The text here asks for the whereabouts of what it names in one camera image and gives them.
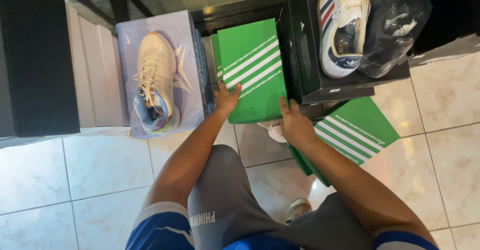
person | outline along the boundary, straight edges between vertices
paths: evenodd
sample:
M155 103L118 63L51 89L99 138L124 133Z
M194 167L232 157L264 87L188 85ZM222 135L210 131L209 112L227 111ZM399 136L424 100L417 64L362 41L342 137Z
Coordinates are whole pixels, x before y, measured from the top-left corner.
M438 250L422 221L392 191L321 141L312 122L279 98L282 134L337 190L311 212L302 199L288 225L252 194L239 156L213 145L241 91L224 83L215 110L163 166L145 198L126 250Z

finger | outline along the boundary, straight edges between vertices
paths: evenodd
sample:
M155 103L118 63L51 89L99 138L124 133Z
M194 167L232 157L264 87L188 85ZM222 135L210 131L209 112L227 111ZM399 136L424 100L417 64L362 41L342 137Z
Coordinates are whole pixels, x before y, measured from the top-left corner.
M290 99L290 108L292 112L300 112L300 107L295 99Z
M233 94L238 97L240 96L240 91L242 91L242 84L237 83L233 89Z
M218 83L218 88L220 91L227 89L227 86L225 86L225 82L223 80Z
M287 103L284 97L280 96L279 102L280 102L280 112L282 112L282 116L285 117L285 115L287 115L290 112L289 107L287 106Z

hand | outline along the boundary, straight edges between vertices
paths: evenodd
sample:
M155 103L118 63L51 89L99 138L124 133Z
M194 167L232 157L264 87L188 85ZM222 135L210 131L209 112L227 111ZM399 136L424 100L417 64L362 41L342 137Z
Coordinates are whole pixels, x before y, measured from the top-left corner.
M290 100L290 108L284 97L280 97L280 111L283 116L282 135L296 149L303 150L319 140L312 122L300 113L299 105Z
M228 117L239 101L242 84L237 83L232 93L227 89L223 80L218 83L218 88L220 91L214 92L216 104L215 109L223 113L225 117Z

light blue shoe box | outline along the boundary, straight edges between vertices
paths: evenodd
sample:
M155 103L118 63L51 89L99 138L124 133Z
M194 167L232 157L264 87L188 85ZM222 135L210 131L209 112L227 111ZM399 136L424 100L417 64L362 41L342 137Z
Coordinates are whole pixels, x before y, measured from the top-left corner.
M142 39L150 32L157 32L165 37L176 54L177 72L173 80L173 93L181 118L178 128L172 133L192 130L198 126L213 110L213 98L203 44L188 11L119 23L117 31L131 136L139 139L152 137L143 130L141 119L133 106L138 86L138 81L134 80L134 75L137 74L138 48Z

nike swoosh logo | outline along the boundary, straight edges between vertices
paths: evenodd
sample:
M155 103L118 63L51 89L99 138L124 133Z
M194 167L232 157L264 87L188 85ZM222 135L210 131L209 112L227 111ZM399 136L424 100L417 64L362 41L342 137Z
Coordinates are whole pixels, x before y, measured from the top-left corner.
M123 35L125 35L125 38L127 38L126 44L130 44L130 39L128 38L127 33L123 32Z
M183 231L183 230L174 229L174 228L171 228L171 227L169 227L169 226L166 226L166 227L163 227L163 228L158 228L158 227L157 227L157 228L155 228L155 229L160 229L160 230L161 230L161 229L167 229L167 230L170 230L170 231L175 232L175 233L177 233L177 234L182 234L182 235L185 236L185 238L187 239L187 241L188 241L193 247L195 247L195 245L194 245L194 237L193 237L191 234L188 234L187 232L185 232L185 231Z

